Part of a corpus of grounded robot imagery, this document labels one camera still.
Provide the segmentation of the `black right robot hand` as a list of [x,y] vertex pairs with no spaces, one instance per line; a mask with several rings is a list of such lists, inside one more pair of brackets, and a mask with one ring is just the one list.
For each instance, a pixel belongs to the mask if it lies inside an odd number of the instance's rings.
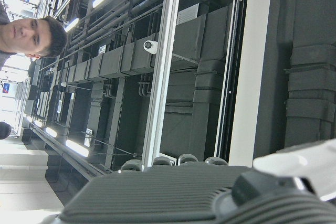
[[56,223],[335,223],[306,180],[188,162],[97,177]]

